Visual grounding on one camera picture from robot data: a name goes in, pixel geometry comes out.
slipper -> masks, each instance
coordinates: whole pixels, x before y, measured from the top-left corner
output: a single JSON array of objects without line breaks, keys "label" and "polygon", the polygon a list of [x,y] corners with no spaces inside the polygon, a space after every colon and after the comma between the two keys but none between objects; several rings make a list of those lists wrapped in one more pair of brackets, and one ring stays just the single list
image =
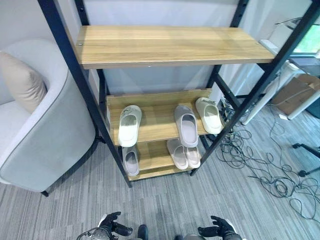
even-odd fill
[{"label": "slipper", "polygon": [[223,125],[220,120],[219,109],[214,101],[200,97],[195,101],[195,108],[200,115],[204,129],[209,134],[219,134]]},{"label": "slipper", "polygon": [[174,118],[181,144],[188,148],[197,146],[197,122],[194,112],[185,105],[178,105],[174,110]]},{"label": "slipper", "polygon": [[188,168],[187,156],[185,154],[185,147],[181,145],[179,139],[169,139],[166,141],[166,147],[171,155],[174,165],[180,169]]},{"label": "slipper", "polygon": [[188,161],[189,167],[196,169],[200,167],[200,153],[198,150],[198,147],[185,147],[184,148],[184,153],[186,155],[186,159]]},{"label": "slipper", "polygon": [[136,176],[139,174],[138,153],[136,146],[123,147],[122,159],[124,169],[129,176]]},{"label": "slipper", "polygon": [[129,148],[137,143],[141,117],[141,109],[136,105],[126,106],[122,110],[118,134],[118,142],[122,147]]}]

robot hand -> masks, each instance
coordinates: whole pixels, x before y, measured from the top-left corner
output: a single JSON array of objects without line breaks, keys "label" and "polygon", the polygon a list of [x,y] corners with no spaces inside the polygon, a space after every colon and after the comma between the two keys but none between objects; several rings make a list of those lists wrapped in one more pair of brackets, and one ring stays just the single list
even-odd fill
[{"label": "robot hand", "polygon": [[133,232],[131,227],[126,227],[120,223],[114,222],[118,219],[120,214],[120,211],[111,214],[105,214],[100,220],[98,227],[83,232],[78,236],[77,240],[81,239],[83,236],[90,237],[93,240],[117,240],[118,237],[112,235],[112,232],[122,236],[130,236]]},{"label": "robot hand", "polygon": [[201,236],[209,237],[222,237],[223,240],[241,240],[241,236],[235,233],[234,228],[223,218],[211,216],[214,220],[212,223],[216,226],[198,227],[198,232]]}]

wooden shelf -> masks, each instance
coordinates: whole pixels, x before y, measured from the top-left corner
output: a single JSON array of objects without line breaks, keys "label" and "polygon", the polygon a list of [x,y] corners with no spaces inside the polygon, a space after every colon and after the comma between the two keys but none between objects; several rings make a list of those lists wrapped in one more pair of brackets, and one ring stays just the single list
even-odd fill
[{"label": "wooden shelf", "polygon": [[177,138],[179,135],[174,111],[178,104],[186,105],[193,109],[196,117],[198,135],[208,134],[198,115],[195,102],[200,97],[207,98],[210,93],[211,88],[172,93],[108,96],[107,105],[110,111],[110,134],[113,143],[117,146],[119,145],[120,115],[122,110],[129,105],[137,105],[142,111],[138,143]]},{"label": "wooden shelf", "polygon": [[273,54],[236,27],[82,26],[85,69],[270,63]]},{"label": "wooden shelf", "polygon": [[143,142],[137,145],[140,173],[129,176],[130,181],[159,177],[168,174],[181,173],[191,170],[178,169],[166,146],[166,141]]}]

cardboard box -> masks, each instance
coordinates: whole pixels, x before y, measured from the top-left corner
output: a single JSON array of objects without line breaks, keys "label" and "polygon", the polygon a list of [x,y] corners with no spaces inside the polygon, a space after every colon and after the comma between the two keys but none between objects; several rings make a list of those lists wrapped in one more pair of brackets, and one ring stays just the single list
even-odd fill
[{"label": "cardboard box", "polygon": [[285,114],[290,115],[302,103],[320,90],[320,79],[309,74],[300,74],[284,86],[271,103]]}]

beige cushion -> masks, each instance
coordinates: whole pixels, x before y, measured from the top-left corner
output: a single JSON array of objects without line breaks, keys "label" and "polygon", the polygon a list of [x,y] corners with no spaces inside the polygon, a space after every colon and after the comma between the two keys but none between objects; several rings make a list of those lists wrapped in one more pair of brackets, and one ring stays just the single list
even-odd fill
[{"label": "beige cushion", "polygon": [[4,51],[0,51],[0,71],[12,97],[32,113],[47,93],[40,74]]}]

